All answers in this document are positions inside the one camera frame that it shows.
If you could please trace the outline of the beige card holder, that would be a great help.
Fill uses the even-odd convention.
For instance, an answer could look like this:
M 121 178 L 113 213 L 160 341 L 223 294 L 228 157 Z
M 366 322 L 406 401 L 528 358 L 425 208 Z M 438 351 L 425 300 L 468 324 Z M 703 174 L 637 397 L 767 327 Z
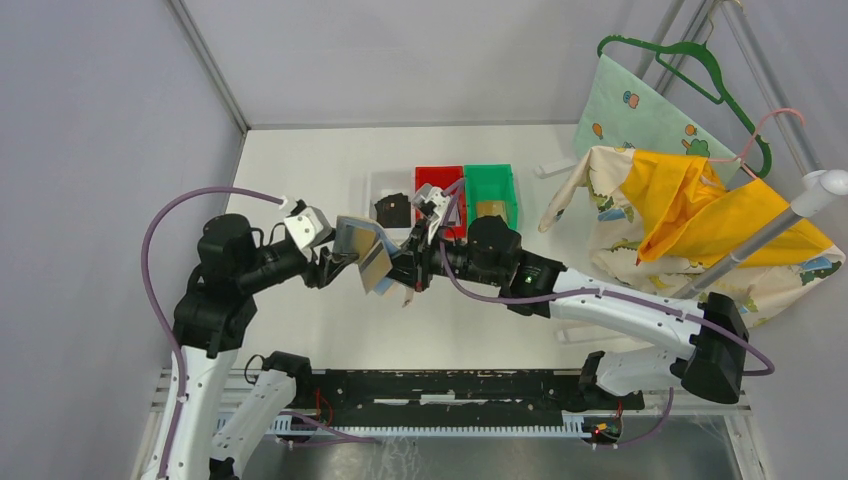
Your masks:
M 381 225 L 366 218 L 338 216 L 335 232 L 333 252 L 358 256 L 355 265 L 366 294 L 385 295 L 392 290 L 403 290 L 402 307 L 412 303 L 414 290 L 389 278 L 391 255 L 398 253 L 400 248 Z

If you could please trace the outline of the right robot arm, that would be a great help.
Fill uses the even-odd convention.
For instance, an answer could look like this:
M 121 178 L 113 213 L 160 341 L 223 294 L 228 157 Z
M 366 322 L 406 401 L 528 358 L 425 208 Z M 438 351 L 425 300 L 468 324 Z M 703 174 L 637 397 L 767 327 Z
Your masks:
M 641 390 L 682 388 L 735 404 L 746 374 L 749 333 L 730 297 L 665 298 L 592 278 L 532 253 L 499 217 L 474 220 L 461 242 L 419 221 L 389 253 L 391 280 L 420 293 L 434 276 L 494 286 L 501 304 L 523 316 L 577 320 L 645 342 L 643 349 L 590 354 L 577 382 L 580 400 L 602 408 Z

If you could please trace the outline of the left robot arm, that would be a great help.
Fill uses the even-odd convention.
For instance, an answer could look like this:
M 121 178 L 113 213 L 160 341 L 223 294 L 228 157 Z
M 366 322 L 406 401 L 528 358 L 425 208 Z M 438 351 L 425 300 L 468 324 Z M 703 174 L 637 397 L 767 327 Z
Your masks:
M 176 342 L 175 370 L 145 479 L 240 479 L 278 414 L 313 397 L 309 359 L 273 352 L 247 399 L 216 427 L 227 379 L 257 313 L 255 294 L 294 277 L 309 288 L 325 287 L 359 258 L 323 247 L 311 261 L 292 237 L 258 246 L 253 232 L 239 214 L 203 227 L 200 262 L 166 327 Z

